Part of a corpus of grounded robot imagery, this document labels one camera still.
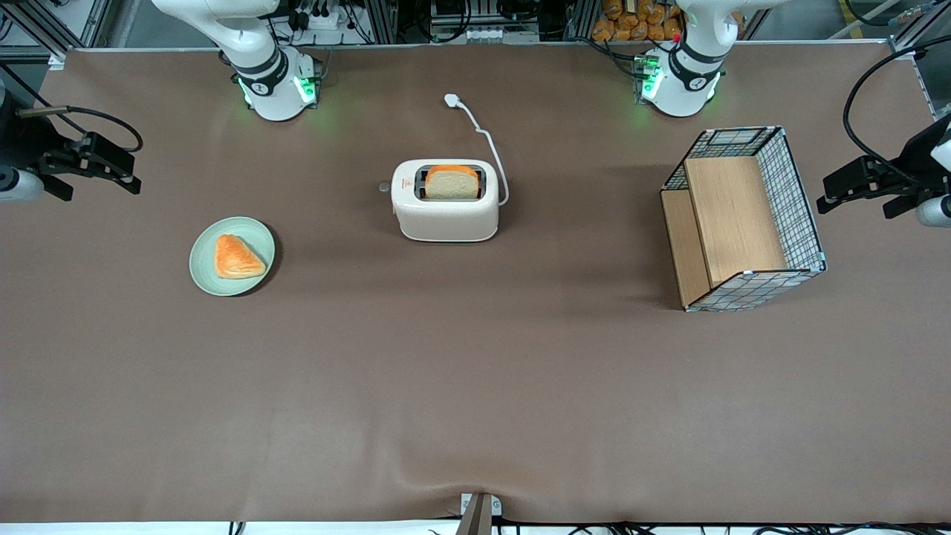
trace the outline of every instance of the electronic equipment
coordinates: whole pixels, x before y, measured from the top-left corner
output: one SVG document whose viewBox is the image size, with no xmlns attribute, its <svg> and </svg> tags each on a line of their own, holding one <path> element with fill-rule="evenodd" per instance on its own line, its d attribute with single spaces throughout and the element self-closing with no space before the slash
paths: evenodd
<svg viewBox="0 0 951 535">
<path fill-rule="evenodd" d="M 495 141 L 488 130 L 479 125 L 472 111 L 458 95 L 443 97 L 446 106 L 465 111 L 475 131 L 484 135 L 498 166 L 505 197 L 498 199 L 498 176 L 491 164 L 468 159 L 410 160 L 400 164 L 390 183 L 393 212 L 399 228 L 412 240 L 421 242 L 482 242 L 495 236 L 498 230 L 498 209 L 509 202 L 509 180 L 498 157 Z M 455 166 L 470 169 L 477 176 L 478 195 L 475 198 L 432 199 L 426 194 L 426 178 L 435 166 Z"/>
<path fill-rule="evenodd" d="M 557 41 L 568 21 L 565 0 L 403 0 L 400 9 L 411 13 L 403 27 L 433 43 Z"/>
</svg>

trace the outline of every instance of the bread slice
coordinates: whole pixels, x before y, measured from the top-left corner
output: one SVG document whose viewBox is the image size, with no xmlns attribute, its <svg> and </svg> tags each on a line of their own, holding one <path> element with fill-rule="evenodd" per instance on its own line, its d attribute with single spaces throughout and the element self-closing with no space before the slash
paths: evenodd
<svg viewBox="0 0 951 535">
<path fill-rule="evenodd" d="M 223 279 L 249 279 L 264 275 L 267 266 L 234 234 L 222 234 L 215 244 L 215 271 Z"/>
<path fill-rule="evenodd" d="M 478 173 L 468 166 L 432 166 L 426 173 L 427 199 L 477 199 Z"/>
</svg>

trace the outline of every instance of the white cable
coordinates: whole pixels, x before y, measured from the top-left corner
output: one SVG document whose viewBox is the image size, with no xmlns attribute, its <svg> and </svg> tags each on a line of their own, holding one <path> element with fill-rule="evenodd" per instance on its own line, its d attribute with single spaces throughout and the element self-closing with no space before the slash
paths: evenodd
<svg viewBox="0 0 951 535">
<path fill-rule="evenodd" d="M 462 104 L 462 101 L 459 100 L 459 97 L 453 94 L 447 94 L 443 97 L 443 100 L 446 101 L 446 105 L 450 108 L 460 108 L 466 112 L 466 115 L 469 116 L 469 120 L 473 122 L 475 131 L 484 135 L 486 139 L 489 140 L 489 149 L 492 149 L 492 155 L 495 157 L 495 164 L 498 166 L 498 174 L 502 176 L 502 187 L 505 188 L 505 198 L 498 202 L 499 206 L 504 206 L 505 203 L 509 202 L 509 179 L 505 177 L 505 169 L 502 167 L 502 161 L 498 158 L 498 151 L 495 150 L 495 141 L 492 140 L 492 134 L 488 130 L 482 129 L 478 124 L 478 121 L 473 116 L 473 113 L 469 111 L 469 108 L 465 104 Z"/>
</svg>

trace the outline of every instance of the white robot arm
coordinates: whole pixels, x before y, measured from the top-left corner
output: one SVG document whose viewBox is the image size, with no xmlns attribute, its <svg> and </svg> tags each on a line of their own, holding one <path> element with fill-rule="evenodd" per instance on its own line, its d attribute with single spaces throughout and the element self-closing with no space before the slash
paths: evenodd
<svg viewBox="0 0 951 535">
<path fill-rule="evenodd" d="M 672 46 L 647 53 L 656 60 L 656 66 L 642 85 L 641 96 L 674 117 L 700 111 L 713 97 L 720 66 L 736 42 L 739 27 L 732 13 L 774 8 L 786 1 L 678 0 L 687 18 L 684 33 Z"/>
<path fill-rule="evenodd" d="M 244 99 L 261 117 L 285 121 L 317 103 L 320 79 L 314 59 L 279 47 L 257 17 L 280 0 L 152 0 L 161 12 L 186 22 L 221 47 L 239 75 Z"/>
</svg>

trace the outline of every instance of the black cable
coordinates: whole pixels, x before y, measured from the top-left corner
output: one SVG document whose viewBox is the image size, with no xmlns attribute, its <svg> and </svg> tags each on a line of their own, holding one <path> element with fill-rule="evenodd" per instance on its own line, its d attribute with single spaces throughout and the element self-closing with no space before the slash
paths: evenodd
<svg viewBox="0 0 951 535">
<path fill-rule="evenodd" d="M 630 70 L 630 69 L 628 69 L 627 67 L 624 67 L 624 65 L 621 64 L 621 58 L 618 57 L 618 54 L 615 54 L 613 51 L 611 51 L 611 47 L 608 46 L 608 42 L 607 42 L 607 41 L 605 41 L 605 43 L 604 43 L 604 48 L 608 50 L 608 54 L 611 56 L 611 60 L 614 62 L 614 66 L 617 67 L 618 70 L 620 70 L 621 72 L 624 72 L 625 74 L 627 74 L 627 75 L 630 76 L 631 78 L 636 78 L 636 77 L 637 77 L 637 74 L 634 74 L 634 71 L 633 71 L 633 70 Z"/>
<path fill-rule="evenodd" d="M 587 37 L 572 37 L 572 38 L 570 39 L 570 41 L 580 41 L 580 42 L 582 42 L 582 43 L 588 43 L 588 45 L 591 46 L 593 49 L 595 49 L 595 50 L 601 52 L 602 54 L 604 54 L 604 55 L 610 57 L 610 58 L 611 58 L 611 61 L 614 63 L 614 66 L 617 67 L 618 70 L 620 70 L 621 72 L 624 72 L 625 74 L 627 74 L 627 75 L 630 76 L 631 78 L 637 78 L 637 77 L 638 77 L 638 75 L 637 75 L 634 71 L 632 71 L 632 70 L 626 68 L 626 67 L 621 63 L 622 61 L 633 61 L 635 56 L 633 56 L 633 55 L 627 55 L 627 54 L 622 54 L 622 53 L 618 53 L 618 52 L 615 52 L 615 51 L 611 50 L 611 47 L 608 46 L 608 42 L 607 42 L 607 41 L 604 43 L 604 47 L 599 46 L 597 43 L 595 43 L 594 41 L 592 41 L 591 39 L 589 39 L 589 38 L 587 38 Z"/>
<path fill-rule="evenodd" d="M 607 43 L 607 41 L 605 42 L 604 47 L 598 45 L 597 43 L 595 43 L 594 41 L 592 41 L 591 39 L 589 39 L 589 38 L 587 38 L 587 37 L 580 37 L 580 36 L 578 36 L 578 37 L 572 37 L 571 39 L 569 39 L 569 41 L 578 41 L 578 42 L 581 42 L 581 43 L 587 43 L 588 46 L 590 46 L 590 47 L 592 47 L 593 49 L 595 49 L 595 50 L 601 52 L 602 54 L 604 54 L 604 55 L 606 55 L 606 56 L 612 56 L 612 57 L 615 57 L 615 58 L 617 58 L 617 59 L 624 59 L 624 60 L 628 60 L 628 61 L 633 61 L 633 60 L 634 60 L 634 57 L 636 56 L 636 54 L 631 54 L 631 55 L 622 54 L 622 53 L 620 53 L 620 52 L 615 52 L 615 51 L 609 49 L 609 48 L 608 48 L 608 43 Z"/>
<path fill-rule="evenodd" d="M 135 137 L 135 147 L 131 149 L 123 148 L 123 150 L 125 150 L 126 152 L 136 152 L 138 150 L 141 150 L 142 146 L 145 144 L 145 142 L 142 139 L 142 135 L 139 134 L 139 131 L 133 128 L 132 125 L 130 125 L 129 123 L 127 123 L 126 121 L 123 121 L 122 119 L 118 117 L 113 117 L 112 115 L 109 115 L 108 113 L 105 113 L 103 111 L 99 111 L 98 109 L 78 108 L 75 106 L 66 106 L 66 109 L 68 110 L 69 113 L 83 113 L 85 115 L 92 115 L 95 117 L 106 119 L 107 121 L 111 123 L 115 123 L 116 125 L 119 125 L 120 127 L 128 130 L 128 132 Z"/>
<path fill-rule="evenodd" d="M 367 45 L 373 45 L 373 40 L 370 39 L 369 34 L 363 30 L 363 25 L 359 22 L 357 12 L 354 10 L 353 5 L 350 2 L 341 2 L 341 4 L 343 5 L 343 10 L 347 12 L 347 18 L 350 19 L 350 22 L 354 23 L 354 30 L 357 31 L 357 35 L 359 35 L 360 39 Z"/>
<path fill-rule="evenodd" d="M 12 30 L 13 30 L 13 21 L 10 20 L 10 18 L 7 17 L 7 15 L 4 15 L 4 16 L 3 16 L 3 22 L 0 23 L 0 31 L 3 32 L 3 35 L 0 35 L 0 41 L 3 41 L 3 40 L 6 39 L 7 37 L 9 37 L 9 36 L 10 36 L 10 32 L 11 32 Z"/>
<path fill-rule="evenodd" d="M 666 52 L 666 53 L 668 53 L 668 54 L 677 51 L 677 46 L 676 46 L 676 45 L 674 45 L 672 49 L 668 50 L 668 49 L 665 49 L 664 47 L 661 47 L 661 46 L 660 46 L 660 43 L 658 43 L 657 41 L 654 41 L 653 39 L 651 39 L 651 38 L 649 38 L 649 37 L 648 37 L 648 41 L 651 41 L 655 47 L 659 48 L 660 50 L 663 50 L 664 52 Z"/>
<path fill-rule="evenodd" d="M 16 72 L 13 72 L 13 69 L 11 69 L 10 66 L 8 66 L 5 62 L 0 61 L 0 69 L 3 69 L 10 76 L 10 78 L 13 79 L 14 82 L 20 85 L 21 88 L 26 89 L 27 92 L 32 95 L 32 97 L 35 98 L 40 104 L 46 106 L 47 108 L 52 108 L 52 104 L 50 104 L 47 99 L 43 98 L 40 93 L 36 92 L 34 88 L 31 88 L 28 83 L 24 82 L 23 78 L 20 78 Z M 75 128 L 79 133 L 83 135 L 87 134 L 83 127 L 73 123 L 68 117 L 60 116 L 60 119 L 63 119 L 64 123 Z"/>
<path fill-rule="evenodd" d="M 330 73 L 330 60 L 334 59 L 334 48 L 330 48 L 330 52 L 327 54 L 327 61 L 323 62 L 323 67 L 320 69 L 320 80 L 323 81 L 327 77 L 327 74 Z"/>
<path fill-rule="evenodd" d="M 424 0 L 417 0 L 414 9 L 414 16 L 416 17 L 417 29 L 419 30 L 419 33 L 421 33 L 422 36 L 426 38 L 426 41 L 430 43 L 447 43 L 462 36 L 462 34 L 469 29 L 469 25 L 473 19 L 473 6 L 471 0 L 459 0 L 459 27 L 453 32 L 452 35 L 445 39 L 435 37 L 431 32 L 429 32 L 429 30 L 425 28 L 424 23 L 426 19 L 432 20 L 432 15 L 423 9 L 425 7 L 425 3 L 426 2 L 424 2 Z"/>
<path fill-rule="evenodd" d="M 888 26 L 888 21 L 877 22 L 877 21 L 866 19 L 865 17 L 861 16 L 857 11 L 855 11 L 855 8 L 852 6 L 852 0 L 845 0 L 845 7 L 848 9 L 848 12 L 852 13 L 852 16 L 855 17 L 855 20 L 861 22 L 862 24 L 866 24 L 868 26 L 879 26 L 879 27 Z"/>
<path fill-rule="evenodd" d="M 864 84 L 864 83 L 865 83 L 865 80 L 867 80 L 867 79 L 868 79 L 872 74 L 874 74 L 878 69 L 881 69 L 882 67 L 884 67 L 885 65 L 887 65 L 888 63 L 890 63 L 890 62 L 891 62 L 892 60 L 894 60 L 895 58 L 902 57 L 902 56 L 906 55 L 907 53 L 910 53 L 910 52 L 919 53 L 919 52 L 925 51 L 925 50 L 928 49 L 929 47 L 933 47 L 933 46 L 939 45 L 939 44 L 941 44 L 941 43 L 947 43 L 948 41 L 951 41 L 951 35 L 944 35 L 943 37 L 936 37 L 936 38 L 934 38 L 934 39 L 929 39 L 929 40 L 927 40 L 927 41 L 925 41 L 925 42 L 923 42 L 923 43 L 921 43 L 921 44 L 919 44 L 919 45 L 916 45 L 916 46 L 910 48 L 910 49 L 899 50 L 899 51 L 897 51 L 897 52 L 893 52 L 893 53 L 888 54 L 887 56 L 885 56 L 881 61 L 879 61 L 878 63 L 876 63 L 875 65 L 873 65 L 873 66 L 871 67 L 871 69 L 867 70 L 867 71 L 865 72 L 865 74 L 863 74 L 862 77 L 859 78 L 859 81 L 855 83 L 855 86 L 852 87 L 852 91 L 850 91 L 850 92 L 848 93 L 848 98 L 845 99 L 845 107 L 844 107 L 843 112 L 842 112 L 842 122 L 843 122 L 843 125 L 845 126 L 845 134 L 848 136 L 849 139 L 852 140 L 852 143 L 854 143 L 859 149 L 861 149 L 862 151 L 864 151 L 865 154 L 868 154 L 868 155 L 871 156 L 872 158 L 875 158 L 876 160 L 878 160 L 879 163 L 881 163 L 883 166 L 885 166 L 885 167 L 891 169 L 892 171 L 898 173 L 899 176 L 903 177 L 903 178 L 904 178 L 905 180 L 907 180 L 910 184 L 912 184 L 912 185 L 914 185 L 914 186 L 918 186 L 918 187 L 920 187 L 920 188 L 927 188 L 927 185 L 924 184 L 922 181 L 918 180 L 917 178 L 911 176 L 910 174 L 908 174 L 908 173 L 902 171 L 901 169 L 897 168 L 897 167 L 896 167 L 895 165 L 893 165 L 891 162 L 889 162 L 888 160 L 886 160 L 886 159 L 884 158 L 884 156 L 880 155 L 880 154 L 879 154 L 878 152 L 876 152 L 875 150 L 872 150 L 871 147 L 869 147 L 869 146 L 866 145 L 861 139 L 859 139 L 859 136 L 857 136 L 857 135 L 855 134 L 855 131 L 852 129 L 852 125 L 851 125 L 851 123 L 849 122 L 848 115 L 849 115 L 849 112 L 852 111 L 852 103 L 855 101 L 855 95 L 858 94 L 859 89 L 862 87 L 862 84 Z"/>
</svg>

